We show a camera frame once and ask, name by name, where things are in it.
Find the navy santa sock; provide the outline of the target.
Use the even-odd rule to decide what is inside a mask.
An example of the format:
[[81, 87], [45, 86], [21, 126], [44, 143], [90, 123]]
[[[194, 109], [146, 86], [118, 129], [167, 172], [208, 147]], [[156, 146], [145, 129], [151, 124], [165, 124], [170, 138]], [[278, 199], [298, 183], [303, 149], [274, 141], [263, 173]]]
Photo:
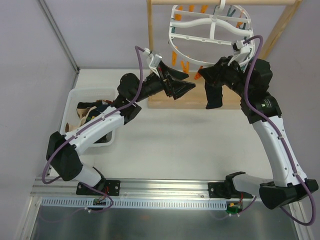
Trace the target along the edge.
[[206, 93], [206, 109], [217, 109], [223, 106], [223, 88], [221, 86], [212, 86], [207, 83], [204, 85]]

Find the white plastic clip hanger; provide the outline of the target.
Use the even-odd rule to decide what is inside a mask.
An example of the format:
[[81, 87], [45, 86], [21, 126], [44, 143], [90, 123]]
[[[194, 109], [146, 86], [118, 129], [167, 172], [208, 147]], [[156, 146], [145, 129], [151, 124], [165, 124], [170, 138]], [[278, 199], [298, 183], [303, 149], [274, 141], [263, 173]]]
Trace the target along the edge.
[[[233, 42], [241, 40], [246, 41], [254, 36], [252, 20], [249, 13], [240, 5], [231, 5], [226, 15], [223, 15], [225, 6], [225, 1], [223, 1], [219, 6], [216, 5], [212, 14], [206, 13], [208, 8], [207, 5], [203, 5], [200, 12], [193, 11], [195, 7], [194, 5], [190, 5], [188, 11], [184, 11], [182, 5], [174, 5], [172, 7], [168, 31], [168, 44], [171, 46], [172, 51], [177, 53], [177, 58], [180, 57], [183, 60], [188, 61], [189, 64], [192, 63], [200, 67], [209, 67], [214, 65], [213, 62], [197, 60], [195, 58], [191, 58], [189, 55], [184, 54], [174, 44], [174, 39], [196, 41], [200, 43], [209, 43], [221, 46], [232, 46]], [[210, 26], [208, 37], [186, 35], [177, 32], [177, 29], [189, 29], [202, 25]], [[223, 29], [225, 32], [238, 36], [241, 39], [235, 41], [217, 39], [217, 27]], [[241, 67], [246, 66], [255, 53], [255, 44], [248, 43], [248, 45], [251, 48], [250, 54], [247, 56], [244, 62], [239, 64]]]

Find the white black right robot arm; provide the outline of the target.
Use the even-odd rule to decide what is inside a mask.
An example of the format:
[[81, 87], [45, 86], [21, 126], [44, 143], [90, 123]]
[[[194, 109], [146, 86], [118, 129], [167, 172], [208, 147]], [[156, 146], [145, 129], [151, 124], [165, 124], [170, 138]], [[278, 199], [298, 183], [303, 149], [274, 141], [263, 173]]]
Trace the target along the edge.
[[242, 70], [231, 57], [221, 57], [215, 65], [199, 69], [198, 73], [205, 80], [208, 109], [216, 108], [213, 98], [223, 86], [240, 96], [241, 110], [260, 138], [271, 167], [272, 179], [242, 171], [227, 175], [225, 197], [250, 193], [270, 210], [311, 198], [319, 185], [300, 167], [287, 138], [280, 106], [268, 92], [273, 77], [270, 63], [257, 59]]

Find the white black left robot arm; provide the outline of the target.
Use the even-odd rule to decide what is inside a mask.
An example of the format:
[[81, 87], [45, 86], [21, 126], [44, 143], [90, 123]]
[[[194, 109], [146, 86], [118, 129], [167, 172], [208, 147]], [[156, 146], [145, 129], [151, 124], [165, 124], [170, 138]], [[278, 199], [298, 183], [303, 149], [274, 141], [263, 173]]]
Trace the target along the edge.
[[117, 87], [118, 95], [106, 109], [84, 125], [65, 134], [58, 131], [49, 137], [46, 160], [65, 182], [76, 180], [94, 195], [104, 195], [106, 178], [93, 166], [81, 162], [80, 155], [106, 134], [132, 121], [141, 111], [138, 102], [160, 92], [177, 100], [195, 88], [187, 73], [168, 67], [162, 61], [146, 78], [124, 74]]

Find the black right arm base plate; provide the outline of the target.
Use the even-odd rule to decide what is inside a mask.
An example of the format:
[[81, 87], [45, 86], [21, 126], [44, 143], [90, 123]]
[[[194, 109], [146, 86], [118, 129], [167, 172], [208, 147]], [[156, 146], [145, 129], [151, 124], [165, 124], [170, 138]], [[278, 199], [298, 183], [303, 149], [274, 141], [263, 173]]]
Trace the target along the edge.
[[209, 182], [208, 194], [210, 198], [222, 198], [222, 199], [253, 199], [254, 197], [247, 192], [240, 192], [235, 187], [226, 181], [224, 182]]

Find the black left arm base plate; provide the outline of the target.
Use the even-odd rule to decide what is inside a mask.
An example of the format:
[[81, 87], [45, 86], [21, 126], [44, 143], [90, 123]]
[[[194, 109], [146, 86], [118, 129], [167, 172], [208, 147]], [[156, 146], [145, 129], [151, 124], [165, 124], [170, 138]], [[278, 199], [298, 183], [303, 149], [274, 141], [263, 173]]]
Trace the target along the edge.
[[119, 196], [121, 188], [120, 180], [101, 179], [95, 186], [89, 188], [84, 183], [78, 183], [76, 195], [78, 196], [98, 196], [102, 193], [108, 196]]

